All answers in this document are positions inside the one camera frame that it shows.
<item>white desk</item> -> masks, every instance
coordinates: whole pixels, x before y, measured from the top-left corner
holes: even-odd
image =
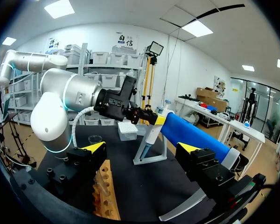
[[[218,115],[215,115],[215,114],[212,114],[211,112],[207,112],[205,111],[204,109],[201,109],[199,107],[196,106],[196,102],[194,101],[190,101],[190,100],[184,100],[184,99],[181,99],[181,98],[176,98],[175,99],[175,102],[177,104],[182,104],[186,107],[189,107],[190,109],[192,109],[193,111],[196,111],[197,113],[200,113],[208,118],[211,118],[217,122],[219,122],[220,124],[223,124],[223,128],[221,130],[221,133],[219,135],[219,138],[218,138],[218,141],[222,142],[224,144],[224,140],[223,140],[223,137],[224,137],[224,133],[226,131],[226,129],[229,127],[229,122],[221,117],[219,117]]]
[[[265,135],[263,133],[255,130],[253,128],[250,128],[250,129],[245,128],[243,123],[240,123],[237,120],[232,120],[232,121],[229,122],[229,126],[227,128],[227,132],[226,132],[225,137],[223,139],[223,143],[226,141],[227,135],[229,134],[229,131],[230,131],[231,127],[236,129],[238,132],[240,132],[242,134],[245,134],[248,137],[253,138],[256,141],[258,141],[258,144],[257,144],[257,146],[256,146],[256,148],[255,148],[251,158],[249,159],[248,164],[245,166],[245,168],[244,168],[244,170],[243,170],[243,172],[241,174],[241,177],[242,177],[242,176],[244,176],[245,172],[249,169],[249,167],[251,166],[251,164],[255,160],[255,158],[256,158],[256,156],[257,156],[257,154],[258,154],[262,144],[266,142],[266,139],[265,139]],[[229,141],[230,141],[231,137],[232,137],[232,134],[230,135],[230,138],[228,139],[228,141],[226,143],[227,146],[229,144]]]

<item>glass wall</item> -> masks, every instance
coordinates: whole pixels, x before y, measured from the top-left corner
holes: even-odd
[[[229,97],[231,115],[235,116],[236,119],[239,116],[238,120],[241,120],[244,99],[249,98],[252,88],[255,88],[254,94],[257,108],[251,127],[262,132],[266,138],[276,143],[280,136],[280,91],[277,89],[247,80],[232,78]]]

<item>cardboard box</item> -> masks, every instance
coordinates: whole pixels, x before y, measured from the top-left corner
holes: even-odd
[[[204,102],[207,105],[211,105],[215,108],[217,108],[217,112],[225,112],[226,109],[226,101],[218,99],[218,98],[209,98],[209,97],[203,97],[203,96],[197,96],[197,98]]]
[[[206,90],[206,89],[203,89],[203,88],[197,88],[196,95],[197,96],[202,96],[202,97],[209,97],[209,98],[216,98],[217,97],[216,92]]]

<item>yellow tripod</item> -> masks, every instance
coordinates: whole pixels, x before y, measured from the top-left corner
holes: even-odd
[[[144,91],[143,91],[143,95],[142,95],[142,109],[145,108],[145,96],[146,96],[146,91],[147,91],[147,83],[148,83],[148,76],[149,76],[149,70],[150,70],[150,64],[151,64],[152,58],[151,56],[148,57],[147,60],[147,69],[146,69],[146,76],[145,76],[145,84],[144,84]],[[155,62],[152,62],[152,69],[151,69],[151,75],[150,75],[150,85],[149,85],[149,95],[147,95],[148,97],[148,107],[150,106],[150,101],[151,101],[151,93],[153,90],[153,80],[154,80],[154,66],[155,66]]]

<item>white plastic container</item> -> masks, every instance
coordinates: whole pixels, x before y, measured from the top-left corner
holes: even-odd
[[[14,84],[13,86],[14,86],[14,91],[15,92],[22,91],[22,90],[25,89],[24,82],[19,82],[17,84]]]
[[[18,117],[19,117],[19,121],[25,121],[25,117],[24,117],[23,112],[19,112]]]
[[[21,107],[27,103],[27,96],[16,97],[14,99],[16,107]]]
[[[25,90],[31,90],[31,80],[25,80],[24,81],[24,89]]]
[[[111,53],[111,64],[114,65],[123,65],[125,61],[126,54],[121,53]]]
[[[64,54],[63,56],[68,59],[67,64],[79,64],[80,54],[77,52]]]
[[[93,63],[94,64],[106,64],[107,58],[109,56],[108,52],[93,52]]]
[[[101,74],[102,86],[106,88],[115,88],[117,76],[118,75]]]
[[[137,135],[144,136],[148,126],[146,124],[136,124],[136,127],[138,129]]]
[[[138,68],[142,61],[141,55],[127,55],[127,66]]]
[[[112,126],[112,125],[114,125],[114,122],[115,122],[114,119],[106,118],[104,116],[100,116],[99,119],[101,121],[102,126]]]
[[[84,76],[85,76],[86,78],[89,78],[89,79],[91,79],[91,80],[93,80],[93,81],[98,81],[100,75],[101,75],[101,74],[95,74],[95,73],[86,73],[86,74],[84,74]]]
[[[64,54],[64,50],[57,49],[57,50],[52,51],[52,54],[53,55],[63,55]]]
[[[25,121],[30,122],[31,113],[32,113],[31,111],[23,112],[23,116],[24,116]]]
[[[14,106],[14,98],[10,98],[8,106]]]
[[[14,85],[8,87],[8,93],[14,92]]]
[[[137,139],[138,129],[128,122],[118,122],[118,134],[121,141],[131,141]]]
[[[90,126],[98,125],[99,114],[98,113],[94,113],[91,116],[86,115],[84,121],[85,121],[86,125],[90,125]]]
[[[76,44],[68,44],[68,45],[65,46],[64,50],[65,51],[71,51],[71,52],[75,51],[78,54],[81,54],[82,49]]]

